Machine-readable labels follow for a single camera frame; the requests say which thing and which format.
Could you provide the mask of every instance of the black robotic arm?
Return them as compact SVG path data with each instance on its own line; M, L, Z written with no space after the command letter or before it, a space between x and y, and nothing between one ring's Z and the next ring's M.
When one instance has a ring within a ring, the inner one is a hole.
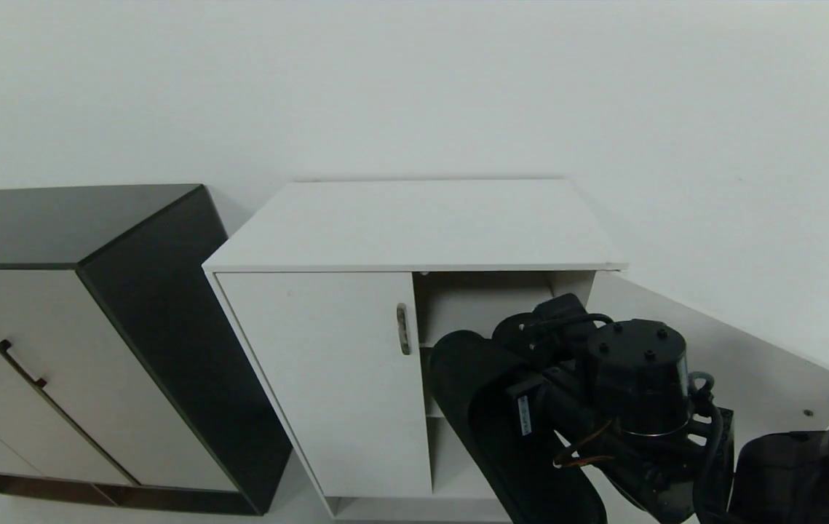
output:
M751 441L736 475L734 412L663 322L615 322L558 296L491 339L444 336L429 381L516 524L603 524L587 465L661 524L829 522L829 432Z

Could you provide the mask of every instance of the open cabinet door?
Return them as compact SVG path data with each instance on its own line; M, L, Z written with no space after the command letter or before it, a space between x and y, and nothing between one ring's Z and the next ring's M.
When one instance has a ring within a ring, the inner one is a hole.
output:
M734 409L740 448L771 432L829 426L829 369L658 295L621 275L600 271L586 309L614 319L657 319L686 338L690 371L715 377L715 404Z

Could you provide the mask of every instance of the black cable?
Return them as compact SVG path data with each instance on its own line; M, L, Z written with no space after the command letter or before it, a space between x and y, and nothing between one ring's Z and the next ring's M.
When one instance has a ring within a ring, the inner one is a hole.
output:
M703 384L701 388L696 388L696 379L702 378L703 381L706 381L706 384ZM715 378L710 374L704 371L693 371L689 374L689 394L697 394L697 392L711 392L711 389L715 387Z
M693 481L693 508L696 510L696 518L700 524L715 524L717 520L711 517L706 507L703 495L706 493L708 475L715 463L715 455L721 444L721 434L724 431L724 421L721 420L721 412L711 402L707 406L708 414L711 415L711 435L706 441L705 457L702 460L702 468L699 469L696 479Z
M701 388L696 388L696 380L703 379L705 383ZM708 511L703 495L707 491L708 475L715 464L715 456L721 446L721 435L724 433L724 420L721 412L713 404L711 389L715 386L715 378L702 371L694 371L689 374L689 394L697 403L697 411L700 415L707 414L711 417L711 435L706 439L705 454L702 458L702 467L699 468L696 479L693 480L693 508L696 511L696 518L700 524L717 524L718 518Z

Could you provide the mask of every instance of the sticker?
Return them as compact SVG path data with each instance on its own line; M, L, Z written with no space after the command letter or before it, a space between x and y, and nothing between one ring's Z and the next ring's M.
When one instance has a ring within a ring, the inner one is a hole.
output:
M521 437L527 437L531 434L531 408L527 395L517 399L517 415L521 420Z

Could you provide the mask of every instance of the black cabinet side panel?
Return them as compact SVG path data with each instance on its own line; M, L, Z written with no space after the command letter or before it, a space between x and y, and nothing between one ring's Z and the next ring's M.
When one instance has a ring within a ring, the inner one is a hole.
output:
M96 253L78 275L181 417L264 513L291 444L201 268L226 239L201 187Z

